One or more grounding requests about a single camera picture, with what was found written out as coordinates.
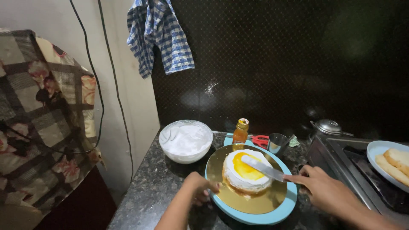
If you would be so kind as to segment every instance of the black backsplash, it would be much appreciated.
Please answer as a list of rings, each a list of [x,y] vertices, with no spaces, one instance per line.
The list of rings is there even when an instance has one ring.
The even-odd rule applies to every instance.
[[[172,0],[196,68],[152,73],[162,126],[193,119],[305,138],[328,118],[409,141],[409,4],[399,0]]]

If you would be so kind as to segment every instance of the cake slice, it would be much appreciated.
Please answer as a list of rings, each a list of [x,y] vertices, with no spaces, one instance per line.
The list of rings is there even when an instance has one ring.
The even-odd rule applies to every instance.
[[[393,165],[389,164],[386,158],[382,155],[375,156],[375,162],[383,169],[387,174],[395,178],[397,181],[401,182],[402,184],[409,187],[409,177],[403,174],[400,170],[398,170]]]
[[[409,153],[397,149],[388,149],[384,155],[389,164],[395,166],[398,170],[409,176]]]

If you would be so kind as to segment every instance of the white wall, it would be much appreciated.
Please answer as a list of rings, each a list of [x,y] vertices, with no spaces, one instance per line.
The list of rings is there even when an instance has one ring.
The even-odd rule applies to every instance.
[[[121,194],[129,186],[131,163],[98,3],[96,0],[73,2],[87,31],[91,59],[106,109],[99,146],[108,170],[105,171],[101,165],[98,168],[108,188]],[[140,77],[138,61],[126,44],[126,12],[132,2],[102,0],[102,6],[136,171],[159,130],[159,119],[152,80]],[[3,0],[0,27],[32,29],[91,71],[83,32],[68,0]],[[98,127],[101,103],[97,94],[95,97],[95,126]]]

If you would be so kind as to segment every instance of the white whipped cream frosting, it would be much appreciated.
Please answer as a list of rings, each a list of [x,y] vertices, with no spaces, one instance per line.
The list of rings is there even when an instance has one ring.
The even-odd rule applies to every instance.
[[[242,152],[252,155],[260,159],[262,163],[266,164],[269,167],[272,167],[270,163],[268,162],[268,160],[264,157],[264,155],[261,152],[253,151],[250,149],[240,149],[240,150],[231,152],[226,157],[223,163],[223,166],[225,168],[225,171],[224,171],[225,178],[228,179],[230,184],[236,188],[248,189],[254,192],[262,191],[266,189],[267,187],[269,187],[271,185],[272,179],[266,176],[258,180],[244,179],[234,170],[234,164],[233,164],[234,156]]]

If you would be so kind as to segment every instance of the light blue plate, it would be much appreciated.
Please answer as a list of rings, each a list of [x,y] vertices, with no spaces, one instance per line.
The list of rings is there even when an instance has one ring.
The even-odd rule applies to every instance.
[[[377,140],[373,141],[368,144],[368,148],[366,150],[366,155],[368,157],[369,162],[372,164],[372,166],[378,171],[379,174],[381,174],[385,179],[387,179],[389,182],[392,184],[396,185],[398,188],[402,189],[403,191],[409,193],[409,187],[402,184],[401,182],[397,181],[395,178],[393,178],[391,175],[389,175],[387,172],[385,172],[375,161],[375,156],[378,154],[383,154],[386,150],[394,148],[400,151],[406,151],[409,152],[409,147],[406,145],[398,144],[395,142],[390,142],[390,141],[384,141],[384,140]]]
[[[224,144],[229,145],[231,144],[233,140],[231,138],[226,138]],[[246,145],[254,146],[251,141],[247,141],[245,143]],[[271,156],[281,167],[283,172],[285,174],[290,174],[290,170],[287,168],[287,166],[274,154],[270,153],[269,151],[260,148],[258,146],[254,146],[261,151],[267,153],[269,156]],[[234,208],[231,208],[230,206],[226,205],[222,200],[220,200],[217,195],[211,194],[211,197],[213,201],[216,203],[216,205],[224,211],[227,215],[232,217],[233,219],[245,223],[245,224],[250,224],[250,225],[255,225],[255,224],[261,224],[261,225],[274,225],[277,223],[280,223],[281,221],[285,220],[288,215],[292,212],[295,206],[295,202],[297,201],[297,187],[294,183],[287,183],[287,195],[284,199],[284,201],[281,203],[281,205],[276,208],[272,212],[264,213],[264,214],[248,214],[245,212],[240,212],[237,211]]]

